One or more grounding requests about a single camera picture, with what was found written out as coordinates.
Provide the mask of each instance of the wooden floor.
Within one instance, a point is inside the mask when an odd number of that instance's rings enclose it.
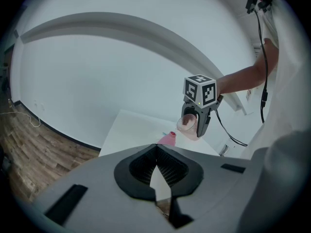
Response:
[[[0,93],[0,113],[27,113],[23,105],[9,108],[8,98]],[[9,171],[13,193],[33,201],[47,186],[99,152],[76,144],[41,125],[34,128],[21,114],[0,115],[0,144],[13,161]]]

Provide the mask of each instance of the black baseboard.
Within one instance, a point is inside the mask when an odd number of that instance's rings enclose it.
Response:
[[[19,101],[16,101],[16,102],[14,103],[14,106],[17,106],[17,105],[19,105],[19,104],[21,104],[34,118],[38,119],[38,117],[37,117],[30,109],[28,109],[27,106],[24,105],[20,100],[19,100]],[[83,146],[83,147],[86,147],[86,148],[89,148],[89,149],[93,149],[93,150],[96,150],[96,151],[101,151],[101,148],[98,148],[98,147],[95,147],[95,146],[86,144],[86,143],[84,143],[84,142],[80,142],[80,141],[78,141],[78,140],[76,140],[76,139],[73,139],[73,138],[71,138],[70,136],[65,135],[65,134],[59,132],[58,130],[56,130],[55,128],[51,127],[49,124],[47,124],[46,122],[44,122],[42,119],[40,119],[40,121],[41,121],[41,123],[42,123],[43,125],[45,125],[46,127],[48,127],[50,130],[54,131],[55,133],[61,135],[62,137],[66,138],[66,139],[68,139],[68,140],[70,140],[70,141],[72,141],[72,142],[74,142],[74,143],[76,143],[76,144],[79,144],[79,145],[81,145],[81,146]]]

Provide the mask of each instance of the pink object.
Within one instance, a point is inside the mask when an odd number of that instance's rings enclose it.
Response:
[[[175,146],[175,143],[176,143],[176,134],[173,131],[171,131],[169,134],[165,135],[158,141],[158,144],[167,144],[171,146]]]

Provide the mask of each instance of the fiducial marker cube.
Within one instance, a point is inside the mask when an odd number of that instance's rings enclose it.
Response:
[[[201,109],[217,101],[216,80],[204,75],[185,78],[183,94]]]

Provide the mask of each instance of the white fabric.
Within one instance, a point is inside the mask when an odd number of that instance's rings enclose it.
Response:
[[[263,15],[262,33],[279,49],[276,86],[265,123],[241,155],[245,159],[281,136],[311,125],[310,43],[284,0],[273,0],[271,12]]]

